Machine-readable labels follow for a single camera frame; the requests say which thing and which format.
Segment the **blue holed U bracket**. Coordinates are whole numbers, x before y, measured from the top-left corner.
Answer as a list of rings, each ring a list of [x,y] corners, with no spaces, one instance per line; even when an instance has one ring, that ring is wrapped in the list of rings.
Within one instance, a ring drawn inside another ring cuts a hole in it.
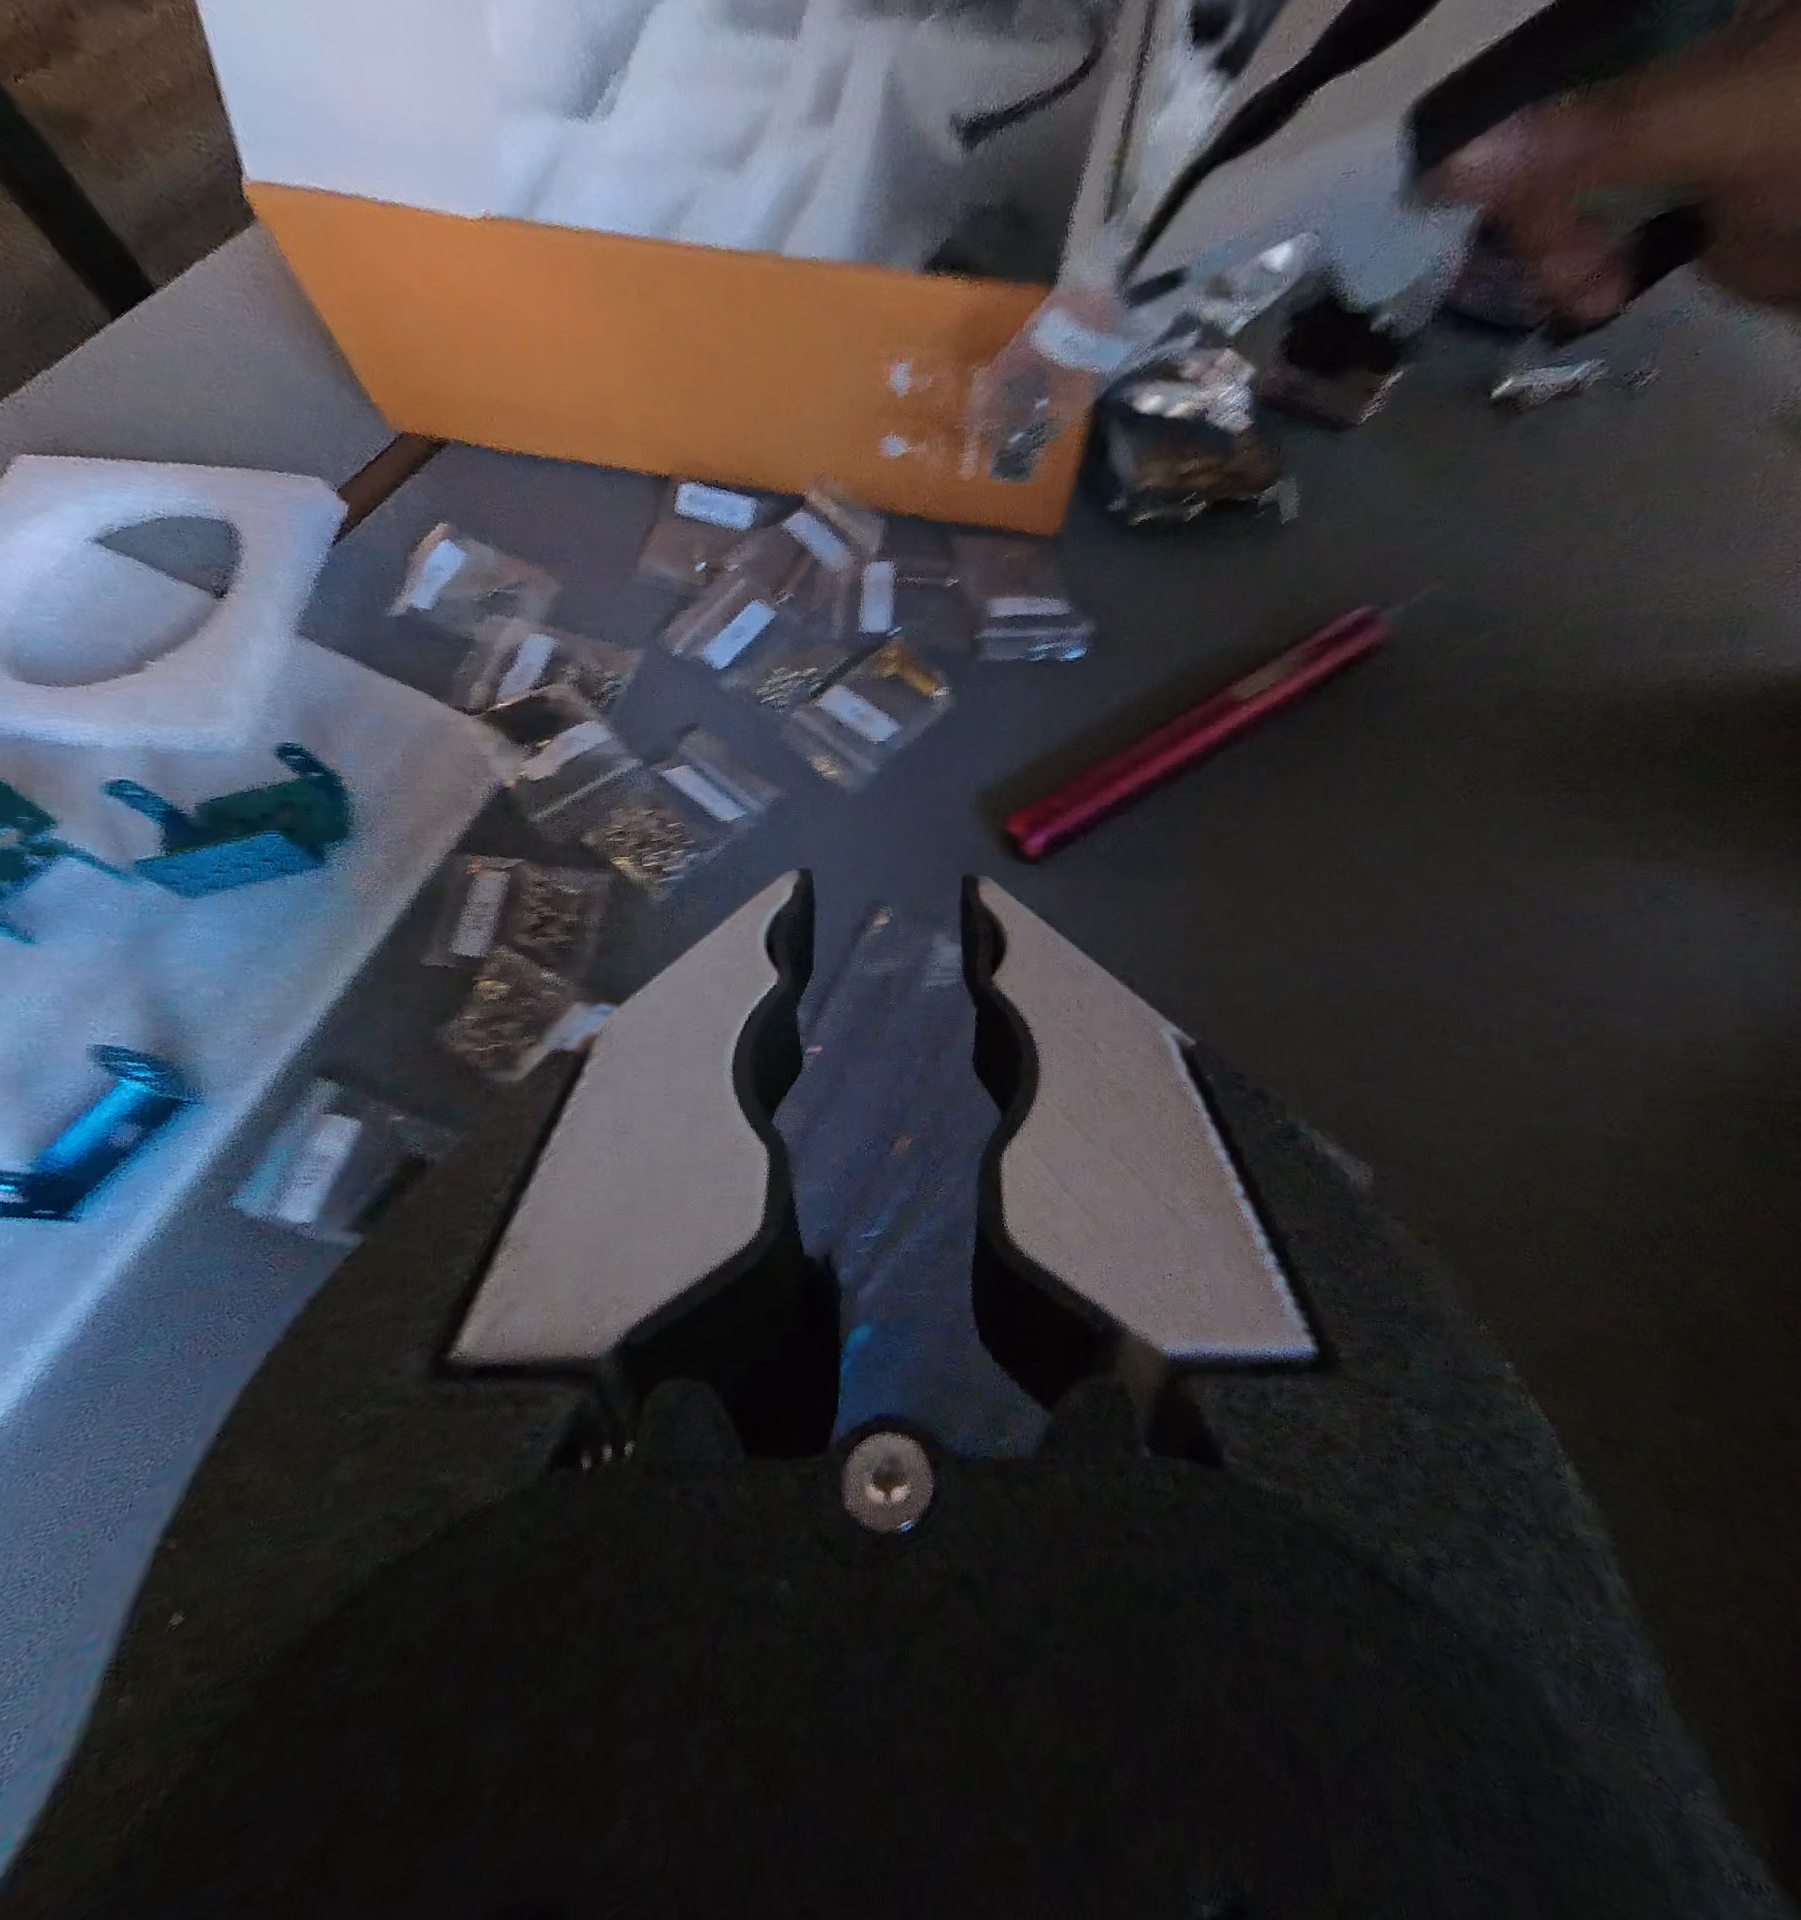
[[[289,777],[203,800],[193,813],[130,780],[102,791],[152,823],[163,838],[133,873],[180,899],[205,899],[248,884],[323,871],[354,834],[341,774],[308,748],[277,745]]]

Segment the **small blue U bracket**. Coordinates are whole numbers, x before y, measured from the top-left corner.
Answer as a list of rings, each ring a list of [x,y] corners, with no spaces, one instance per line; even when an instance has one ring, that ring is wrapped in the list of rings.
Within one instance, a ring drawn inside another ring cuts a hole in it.
[[[197,1102],[189,1077],[160,1055],[97,1042],[90,1059],[109,1087],[31,1163],[0,1170],[0,1221],[74,1220],[97,1188]]]

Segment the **pile of small hardware bags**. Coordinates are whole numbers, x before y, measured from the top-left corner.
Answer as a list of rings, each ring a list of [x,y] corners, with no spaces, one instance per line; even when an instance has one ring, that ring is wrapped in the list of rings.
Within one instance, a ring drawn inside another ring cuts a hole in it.
[[[428,962],[464,990],[439,1042],[495,1083],[584,1050],[607,1020],[587,977],[616,884],[662,901],[778,803],[706,722],[636,751],[620,708],[647,661],[691,667],[772,718],[818,780],[854,789],[950,708],[942,651],[1075,662],[1100,637],[1047,545],[892,540],[883,515],[828,488],[778,505],[675,478],[640,575],[673,599],[648,648],[558,628],[551,569],[439,521],[388,605],[455,637],[449,705],[513,756],[511,803],[547,848],[457,853],[443,880]]]

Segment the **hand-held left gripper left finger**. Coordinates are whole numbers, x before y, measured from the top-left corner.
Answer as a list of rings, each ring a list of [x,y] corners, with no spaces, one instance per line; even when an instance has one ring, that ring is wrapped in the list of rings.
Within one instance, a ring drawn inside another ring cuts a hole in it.
[[[608,1016],[493,1237],[452,1375],[590,1373],[792,1242],[815,876],[772,879]]]

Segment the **small clear zip bag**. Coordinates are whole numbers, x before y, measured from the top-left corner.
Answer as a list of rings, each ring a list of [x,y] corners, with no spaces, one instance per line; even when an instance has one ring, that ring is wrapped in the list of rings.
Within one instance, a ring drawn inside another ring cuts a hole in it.
[[[1105,286],[1062,285],[1043,299],[970,385],[968,452],[981,478],[1034,476],[1132,357],[1129,320]]]

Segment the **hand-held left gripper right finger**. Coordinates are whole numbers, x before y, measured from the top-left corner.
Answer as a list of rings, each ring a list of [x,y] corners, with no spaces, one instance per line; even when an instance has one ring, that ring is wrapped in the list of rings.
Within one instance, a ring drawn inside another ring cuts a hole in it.
[[[1004,1370],[1320,1358],[1190,1036],[996,879],[962,884],[982,1147],[970,1302]]]

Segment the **large clear plastic bag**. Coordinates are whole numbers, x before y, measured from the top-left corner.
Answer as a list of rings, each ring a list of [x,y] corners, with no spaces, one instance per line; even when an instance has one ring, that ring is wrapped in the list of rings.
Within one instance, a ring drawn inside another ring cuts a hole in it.
[[[951,1452],[1029,1452],[1046,1413],[970,1302],[978,1162],[998,1122],[953,925],[872,906],[802,1013],[778,1123],[805,1247],[839,1284],[838,1432],[897,1416]]]

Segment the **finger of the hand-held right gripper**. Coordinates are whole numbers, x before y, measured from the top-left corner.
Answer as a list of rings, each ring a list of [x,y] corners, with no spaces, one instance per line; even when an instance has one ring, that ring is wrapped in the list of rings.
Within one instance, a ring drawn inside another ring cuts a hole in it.
[[[1454,4],[1277,4],[1118,286],[1176,290],[1289,241],[1308,241],[1339,290],[1445,286],[1456,213],[1418,201],[1409,121],[1454,71]]]

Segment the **orange and white cardboard box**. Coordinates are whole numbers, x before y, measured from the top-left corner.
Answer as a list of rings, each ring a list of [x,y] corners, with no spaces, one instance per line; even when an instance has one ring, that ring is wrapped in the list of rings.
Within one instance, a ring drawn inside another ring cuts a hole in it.
[[[203,2],[248,200],[414,435],[1047,536],[977,377],[1118,200],[1152,4]]]

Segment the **grey desk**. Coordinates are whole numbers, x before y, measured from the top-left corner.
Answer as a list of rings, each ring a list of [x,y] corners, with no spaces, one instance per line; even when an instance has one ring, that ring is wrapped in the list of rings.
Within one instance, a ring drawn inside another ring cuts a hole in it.
[[[1366,429],[1300,435],[1293,526],[1125,533],[1067,568],[1071,667],[968,667],[865,791],[772,745],[767,826],[612,942],[627,990],[817,873],[818,966],[875,903],[987,873],[1376,1174],[1554,1424],[1732,1819],[1801,1907],[1801,332],[1699,276],[1536,413],[1443,334]],[[1451,597],[1211,765],[1037,867],[991,800],[1082,718],[1335,613]],[[417,1320],[558,1077],[482,1087],[386,940],[308,1053],[460,1127],[357,1254],[197,1197],[0,1440],[0,1915],[109,1825],[341,1579],[525,1460],[522,1397],[415,1383]]]

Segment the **crumpled silver foil bag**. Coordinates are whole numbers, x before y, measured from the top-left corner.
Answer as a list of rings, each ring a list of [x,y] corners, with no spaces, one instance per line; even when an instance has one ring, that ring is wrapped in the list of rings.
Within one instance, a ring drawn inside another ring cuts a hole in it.
[[[1345,431],[1392,397],[1413,332],[1388,306],[1352,306],[1316,256],[1302,237],[1210,275],[1105,391],[1096,455],[1110,515],[1131,528],[1236,511],[1290,524],[1299,481],[1280,422]]]

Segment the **white foam sheet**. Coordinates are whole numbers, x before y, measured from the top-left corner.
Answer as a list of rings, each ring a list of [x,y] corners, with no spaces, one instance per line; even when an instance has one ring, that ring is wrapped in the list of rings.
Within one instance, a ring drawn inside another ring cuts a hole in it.
[[[407,901],[497,791],[477,720],[299,634],[342,517],[310,476],[22,455],[0,478],[0,780],[67,859],[0,937],[0,1170],[102,1091],[119,1042],[197,1091],[71,1224],[0,1221],[0,1430],[203,1181]],[[278,784],[280,744],[334,768],[354,834],[312,874],[180,899],[139,879],[179,806]]]

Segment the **person's right hand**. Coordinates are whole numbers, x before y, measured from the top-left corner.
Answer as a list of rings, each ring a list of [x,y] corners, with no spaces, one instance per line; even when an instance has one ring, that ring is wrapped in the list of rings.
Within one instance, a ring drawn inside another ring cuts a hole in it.
[[[1625,302],[1595,195],[1649,186],[1699,208],[1702,263],[1729,293],[1801,318],[1801,2],[1756,4],[1677,57],[1527,107],[1426,176],[1506,235],[1566,320]]]

